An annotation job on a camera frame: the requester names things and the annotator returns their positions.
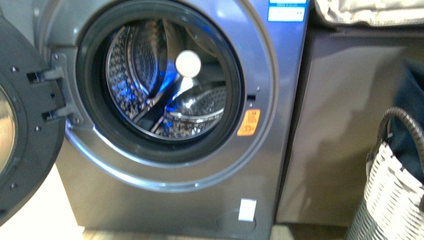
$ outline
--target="wicker basket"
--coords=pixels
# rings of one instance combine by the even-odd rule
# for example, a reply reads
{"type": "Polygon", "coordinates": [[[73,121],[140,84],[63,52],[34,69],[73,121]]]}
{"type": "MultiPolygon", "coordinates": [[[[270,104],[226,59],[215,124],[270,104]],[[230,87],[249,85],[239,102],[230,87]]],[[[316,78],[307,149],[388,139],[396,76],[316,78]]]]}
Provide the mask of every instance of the wicker basket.
{"type": "Polygon", "coordinates": [[[392,117],[407,127],[424,168],[422,128],[401,108],[390,108],[380,124],[377,144],[368,154],[364,196],[346,240],[424,240],[424,186],[385,142],[392,117]]]}

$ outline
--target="basket handle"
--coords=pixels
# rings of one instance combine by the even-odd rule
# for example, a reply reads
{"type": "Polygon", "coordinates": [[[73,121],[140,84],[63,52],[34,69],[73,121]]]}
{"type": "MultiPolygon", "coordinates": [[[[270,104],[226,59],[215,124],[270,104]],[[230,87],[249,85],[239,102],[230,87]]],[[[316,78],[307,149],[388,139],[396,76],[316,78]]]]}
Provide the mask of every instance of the basket handle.
{"type": "Polygon", "coordinates": [[[421,162],[421,168],[424,172],[424,131],[420,124],[402,108],[391,107],[384,113],[378,129],[378,140],[376,145],[379,146],[387,139],[388,125],[392,117],[397,117],[408,129],[409,134],[412,136],[416,150],[418,151],[419,161],[421,162]]]}

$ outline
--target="open door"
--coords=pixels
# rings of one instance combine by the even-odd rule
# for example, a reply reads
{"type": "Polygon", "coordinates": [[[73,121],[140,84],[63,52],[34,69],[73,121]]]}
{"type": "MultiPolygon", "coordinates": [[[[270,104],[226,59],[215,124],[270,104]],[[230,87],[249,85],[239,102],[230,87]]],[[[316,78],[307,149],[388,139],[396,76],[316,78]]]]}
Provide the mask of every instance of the open door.
{"type": "Polygon", "coordinates": [[[62,79],[47,79],[49,72],[41,54],[0,17],[0,226],[39,188],[62,146],[65,118],[55,116],[65,105],[62,79]]]}

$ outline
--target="label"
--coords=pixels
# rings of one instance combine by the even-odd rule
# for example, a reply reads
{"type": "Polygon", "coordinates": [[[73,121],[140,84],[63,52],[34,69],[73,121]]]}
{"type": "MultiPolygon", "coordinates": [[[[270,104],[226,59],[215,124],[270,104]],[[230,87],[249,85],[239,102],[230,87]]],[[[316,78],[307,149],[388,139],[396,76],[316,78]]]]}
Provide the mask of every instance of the label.
{"type": "Polygon", "coordinates": [[[269,0],[270,4],[306,4],[306,0],[269,0]]]}
{"type": "Polygon", "coordinates": [[[269,0],[269,22],[303,22],[306,0],[269,0]]]}
{"type": "Polygon", "coordinates": [[[242,198],[240,202],[240,212],[238,220],[245,222],[253,222],[255,217],[256,199],[242,198]]]}
{"type": "Polygon", "coordinates": [[[244,114],[243,122],[237,132],[237,136],[252,136],[255,134],[256,127],[259,123],[260,109],[249,109],[244,114]]]}

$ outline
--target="perforated drum surface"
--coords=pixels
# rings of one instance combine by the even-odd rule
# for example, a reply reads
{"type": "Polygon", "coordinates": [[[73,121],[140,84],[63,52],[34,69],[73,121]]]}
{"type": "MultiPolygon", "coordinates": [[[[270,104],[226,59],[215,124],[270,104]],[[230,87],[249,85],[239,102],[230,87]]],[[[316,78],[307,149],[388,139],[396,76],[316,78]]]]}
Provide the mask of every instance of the perforated drum surface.
{"type": "MultiPolygon", "coordinates": [[[[227,87],[223,74],[217,80],[216,71],[194,77],[177,71],[178,53],[193,42],[201,44],[189,31],[164,19],[143,19],[117,29],[108,49],[106,81],[115,107],[136,129],[158,139],[205,134],[224,112],[227,87]]],[[[202,48],[198,48],[200,61],[206,56],[211,64],[215,54],[202,48]]],[[[212,65],[221,69],[218,60],[212,65]]]]}

